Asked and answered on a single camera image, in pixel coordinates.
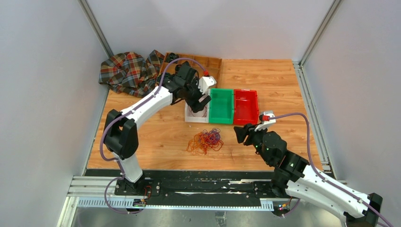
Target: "white wall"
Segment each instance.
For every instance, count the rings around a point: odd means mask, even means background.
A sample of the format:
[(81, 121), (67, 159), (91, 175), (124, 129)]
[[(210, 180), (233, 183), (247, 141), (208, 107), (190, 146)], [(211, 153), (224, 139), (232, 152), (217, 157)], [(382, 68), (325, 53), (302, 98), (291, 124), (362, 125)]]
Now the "white wall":
[(338, 177), (401, 223), (401, 4), (345, 0), (305, 71)]
[(299, 60), (332, 0), (88, 0), (114, 54)]
[(0, 3), (0, 226), (55, 226), (87, 159), (107, 59), (76, 0)]

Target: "plaid shirt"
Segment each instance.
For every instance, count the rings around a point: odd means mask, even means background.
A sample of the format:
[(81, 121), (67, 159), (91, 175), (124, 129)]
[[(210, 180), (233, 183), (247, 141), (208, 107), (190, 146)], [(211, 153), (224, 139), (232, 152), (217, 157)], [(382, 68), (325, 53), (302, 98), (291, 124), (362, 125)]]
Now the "plaid shirt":
[(144, 97), (156, 86), (164, 55), (154, 50), (146, 61), (134, 52), (114, 55), (102, 63), (99, 83), (117, 92)]

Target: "table surface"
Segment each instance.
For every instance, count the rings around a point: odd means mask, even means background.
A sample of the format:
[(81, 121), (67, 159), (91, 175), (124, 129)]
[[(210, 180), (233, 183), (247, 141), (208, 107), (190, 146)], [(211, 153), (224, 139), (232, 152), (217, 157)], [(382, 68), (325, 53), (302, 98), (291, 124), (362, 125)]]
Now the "table surface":
[[(256, 90), (259, 110), (273, 110), (276, 116), (292, 112), (306, 114), (291, 60), (223, 60), (218, 87)], [(105, 118), (110, 110), (122, 110), (138, 100), (127, 94), (109, 92), (88, 168), (118, 168), (115, 162), (106, 162), (99, 154)], [(136, 155), (142, 169), (273, 170), (255, 154), (253, 147), (237, 143), (233, 125), (185, 122), (184, 106), (185, 103), (180, 102), (165, 107), (141, 126)], [(221, 130), (224, 145), (220, 151), (210, 150), (207, 155), (192, 155), (186, 151), (188, 141), (195, 134), (212, 128)], [(302, 117), (291, 116), (277, 120), (269, 130), (277, 132), (287, 142), (288, 150), (308, 159), (306, 124)], [(103, 146), (105, 155), (112, 157)], [(316, 167), (322, 168), (313, 135), (311, 152)]]

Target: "green tray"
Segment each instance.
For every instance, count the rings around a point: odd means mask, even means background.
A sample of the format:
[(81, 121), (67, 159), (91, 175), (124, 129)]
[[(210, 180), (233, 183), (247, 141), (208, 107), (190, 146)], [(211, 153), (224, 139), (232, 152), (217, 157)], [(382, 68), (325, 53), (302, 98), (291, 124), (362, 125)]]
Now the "green tray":
[(210, 97), (209, 123), (233, 124), (234, 90), (212, 88)]

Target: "wooden tray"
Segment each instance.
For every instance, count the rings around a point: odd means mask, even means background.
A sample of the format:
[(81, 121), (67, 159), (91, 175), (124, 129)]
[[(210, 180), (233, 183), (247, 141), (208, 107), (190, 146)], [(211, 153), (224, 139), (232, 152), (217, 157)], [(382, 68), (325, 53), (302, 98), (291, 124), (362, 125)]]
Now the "wooden tray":
[[(166, 68), (166, 66), (168, 65), (168, 62), (166, 62), (166, 57), (167, 55), (169, 55), (171, 52), (167, 52), (165, 54), (164, 60), (163, 60), (163, 65), (162, 68), (160, 70), (160, 74), (163, 73), (164, 69)], [(221, 58), (211, 58), (211, 57), (205, 57), (205, 56), (199, 56), (199, 55), (190, 55), (190, 54), (184, 54), (184, 53), (175, 53), (178, 54), (178, 56), (180, 58), (190, 58), (190, 59), (194, 59), (197, 62), (199, 62), (208, 72), (209, 75), (213, 76), (214, 79), (216, 80), (216, 86), (218, 87), (218, 79), (220, 76), (220, 68), (221, 68)], [(174, 64), (182, 64), (184, 63), (186, 60), (180, 60), (177, 63), (173, 63), (172, 66), (170, 66), (167, 69), (168, 73), (175, 73), (175, 65)], [(199, 76), (202, 77), (203, 76), (203, 70), (194, 62), (192, 61), (188, 61), (191, 65), (192, 68), (196, 69), (199, 72)]]

